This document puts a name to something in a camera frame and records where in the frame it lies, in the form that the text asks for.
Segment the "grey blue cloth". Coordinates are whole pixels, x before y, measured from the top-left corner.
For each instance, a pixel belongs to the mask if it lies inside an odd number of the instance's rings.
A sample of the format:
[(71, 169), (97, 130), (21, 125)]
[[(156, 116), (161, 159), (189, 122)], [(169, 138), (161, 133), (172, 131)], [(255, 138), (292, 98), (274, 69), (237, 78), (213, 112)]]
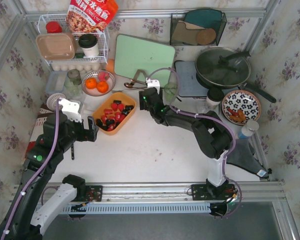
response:
[(234, 150), (227, 156), (226, 163), (241, 168), (261, 179), (269, 178), (269, 171), (254, 157), (255, 149), (249, 140), (236, 139)]

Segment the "black capsule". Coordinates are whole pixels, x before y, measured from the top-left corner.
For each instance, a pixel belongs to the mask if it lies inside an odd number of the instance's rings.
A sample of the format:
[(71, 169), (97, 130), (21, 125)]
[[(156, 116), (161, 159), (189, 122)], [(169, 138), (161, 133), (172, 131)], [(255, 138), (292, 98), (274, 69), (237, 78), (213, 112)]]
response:
[(113, 101), (115, 104), (117, 104), (117, 105), (119, 105), (119, 104), (121, 104), (122, 103), (122, 101), (121, 100), (114, 100)]
[(98, 118), (98, 119), (96, 120), (96, 125), (97, 125), (98, 127), (102, 127), (102, 126), (103, 126), (102, 120)]
[(123, 109), (121, 112), (123, 115), (127, 116), (129, 114), (129, 111), (126, 109)]
[(107, 120), (105, 121), (105, 124), (106, 124), (107, 126), (114, 125), (115, 123), (116, 123), (116, 121), (115, 121), (114, 119), (107, 119)]
[(109, 127), (107, 125), (101, 125), (100, 128), (104, 131), (107, 131)]

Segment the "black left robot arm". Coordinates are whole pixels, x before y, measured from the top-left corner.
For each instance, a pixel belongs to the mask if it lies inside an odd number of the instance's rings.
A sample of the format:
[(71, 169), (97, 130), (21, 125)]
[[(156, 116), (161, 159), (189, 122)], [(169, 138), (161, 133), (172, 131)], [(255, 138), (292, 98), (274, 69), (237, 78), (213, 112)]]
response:
[(59, 212), (72, 200), (85, 193), (86, 183), (81, 177), (69, 174), (57, 192), (36, 209), (38, 201), (64, 153), (74, 142), (95, 142), (97, 127), (92, 116), (88, 128), (60, 111), (50, 114), (43, 123), (43, 133), (27, 152), (21, 181), (13, 202), (0, 224), (0, 240), (41, 240)]

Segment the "red capsule pair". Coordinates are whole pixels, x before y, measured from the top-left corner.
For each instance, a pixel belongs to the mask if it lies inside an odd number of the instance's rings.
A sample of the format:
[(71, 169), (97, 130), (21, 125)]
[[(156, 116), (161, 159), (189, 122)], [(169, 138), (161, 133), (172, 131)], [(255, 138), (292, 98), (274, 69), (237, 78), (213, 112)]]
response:
[(108, 132), (113, 131), (115, 128), (116, 128), (116, 125), (115, 124), (111, 124), (111, 125), (108, 126), (107, 131)]
[(105, 115), (112, 115), (114, 113), (112, 109), (108, 109), (108, 108), (104, 109), (103, 112)]

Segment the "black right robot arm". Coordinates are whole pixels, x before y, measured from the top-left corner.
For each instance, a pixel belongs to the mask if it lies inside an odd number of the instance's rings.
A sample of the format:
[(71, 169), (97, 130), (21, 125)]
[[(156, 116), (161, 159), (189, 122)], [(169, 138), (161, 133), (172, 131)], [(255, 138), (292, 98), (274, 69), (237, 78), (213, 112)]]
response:
[(208, 158), (208, 177), (203, 189), (211, 199), (224, 196), (230, 189), (225, 165), (227, 154), (233, 148), (231, 129), (214, 111), (194, 114), (165, 105), (155, 88), (140, 91), (139, 103), (140, 109), (148, 111), (157, 124), (182, 128), (194, 134), (200, 150)]

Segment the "black capsule numbered four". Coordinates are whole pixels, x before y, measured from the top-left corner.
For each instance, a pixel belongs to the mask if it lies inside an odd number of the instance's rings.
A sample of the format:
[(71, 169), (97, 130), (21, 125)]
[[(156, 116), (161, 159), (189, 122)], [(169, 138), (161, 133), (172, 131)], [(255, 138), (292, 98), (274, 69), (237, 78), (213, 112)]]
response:
[(125, 110), (127, 110), (127, 111), (131, 111), (131, 110), (133, 110), (134, 109), (134, 105), (126, 105), (125, 106)]

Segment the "black handled fork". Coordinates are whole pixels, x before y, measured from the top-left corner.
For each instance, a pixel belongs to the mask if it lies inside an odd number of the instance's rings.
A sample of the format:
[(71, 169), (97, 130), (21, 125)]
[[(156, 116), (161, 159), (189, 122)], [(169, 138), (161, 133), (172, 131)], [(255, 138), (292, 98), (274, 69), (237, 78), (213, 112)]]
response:
[(71, 160), (75, 160), (75, 152), (74, 152), (74, 145), (72, 144), (70, 147), (70, 154), (71, 154)]

